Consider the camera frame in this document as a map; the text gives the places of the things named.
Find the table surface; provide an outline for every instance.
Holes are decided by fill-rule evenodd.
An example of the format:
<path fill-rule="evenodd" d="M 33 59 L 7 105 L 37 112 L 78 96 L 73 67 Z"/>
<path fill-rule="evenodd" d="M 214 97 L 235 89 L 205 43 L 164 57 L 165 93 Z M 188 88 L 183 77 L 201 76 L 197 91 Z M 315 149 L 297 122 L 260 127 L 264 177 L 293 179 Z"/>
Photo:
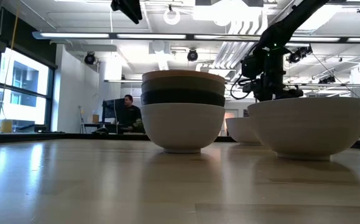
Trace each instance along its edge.
<path fill-rule="evenodd" d="M 360 223 L 360 149 L 317 162 L 235 143 L 0 144 L 0 223 Z"/>

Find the black bowl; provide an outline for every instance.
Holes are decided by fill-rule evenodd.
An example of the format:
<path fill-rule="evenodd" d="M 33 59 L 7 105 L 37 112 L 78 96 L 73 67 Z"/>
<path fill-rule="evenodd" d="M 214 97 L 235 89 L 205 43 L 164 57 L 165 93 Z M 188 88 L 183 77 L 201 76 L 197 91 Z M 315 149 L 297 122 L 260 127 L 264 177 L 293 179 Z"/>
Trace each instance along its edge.
<path fill-rule="evenodd" d="M 148 91 L 141 94 L 141 103 L 142 105 L 156 103 L 199 103 L 224 106 L 225 97 L 210 91 L 167 89 Z"/>
<path fill-rule="evenodd" d="M 186 88 L 189 90 L 202 90 L 217 93 L 221 96 L 225 93 L 225 85 L 203 77 L 171 76 L 147 80 L 142 83 L 142 93 L 163 89 Z"/>

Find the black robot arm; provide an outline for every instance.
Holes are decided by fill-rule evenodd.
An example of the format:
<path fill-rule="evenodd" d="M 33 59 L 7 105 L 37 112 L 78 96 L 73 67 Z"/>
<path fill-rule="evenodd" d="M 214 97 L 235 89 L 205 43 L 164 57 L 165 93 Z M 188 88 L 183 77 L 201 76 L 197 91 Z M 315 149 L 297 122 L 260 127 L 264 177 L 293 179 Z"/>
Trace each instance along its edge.
<path fill-rule="evenodd" d="M 303 96 L 302 90 L 284 90 L 283 55 L 289 53 L 285 44 L 293 33 L 329 0 L 303 0 L 283 20 L 266 29 L 255 45 L 253 54 L 242 61 L 242 75 L 250 79 L 243 92 L 253 91 L 259 101 Z"/>

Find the tan bowl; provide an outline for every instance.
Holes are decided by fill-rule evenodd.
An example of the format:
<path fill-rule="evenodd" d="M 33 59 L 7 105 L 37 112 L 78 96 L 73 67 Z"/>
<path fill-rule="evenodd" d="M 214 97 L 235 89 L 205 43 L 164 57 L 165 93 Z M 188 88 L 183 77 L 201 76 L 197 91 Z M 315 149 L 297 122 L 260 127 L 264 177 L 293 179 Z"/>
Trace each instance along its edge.
<path fill-rule="evenodd" d="M 202 77 L 173 76 L 154 78 L 141 85 L 142 93 L 156 90 L 187 89 L 210 91 L 221 96 L 225 93 L 225 85 L 216 80 Z"/>
<path fill-rule="evenodd" d="M 210 80 L 215 80 L 217 82 L 220 82 L 223 85 L 225 84 L 225 79 L 219 75 L 213 75 L 207 72 L 196 72 L 190 70 L 166 70 L 166 71 L 147 72 L 142 75 L 142 81 L 146 82 L 148 80 L 153 80 L 155 78 L 174 77 L 174 76 L 208 78 Z"/>
<path fill-rule="evenodd" d="M 359 98 L 292 98 L 247 108 L 254 134 L 279 157 L 328 160 L 360 136 Z"/>
<path fill-rule="evenodd" d="M 231 138 L 241 144 L 256 145 L 260 141 L 254 135 L 250 118 L 227 118 L 225 119 Z"/>
<path fill-rule="evenodd" d="M 165 152 L 198 153 L 217 138 L 225 109 L 195 103 L 160 103 L 141 107 L 149 139 Z"/>

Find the person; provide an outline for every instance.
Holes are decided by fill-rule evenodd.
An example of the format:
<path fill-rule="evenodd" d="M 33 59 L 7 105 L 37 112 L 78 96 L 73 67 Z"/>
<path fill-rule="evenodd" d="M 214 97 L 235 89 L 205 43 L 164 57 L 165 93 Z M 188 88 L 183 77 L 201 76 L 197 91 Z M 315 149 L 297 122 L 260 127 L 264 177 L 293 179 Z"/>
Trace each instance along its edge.
<path fill-rule="evenodd" d="M 140 108 L 134 106 L 131 95 L 124 96 L 124 112 L 123 119 L 120 121 L 125 127 L 128 127 L 130 130 L 134 129 L 134 123 L 138 119 L 141 119 L 141 110 Z"/>

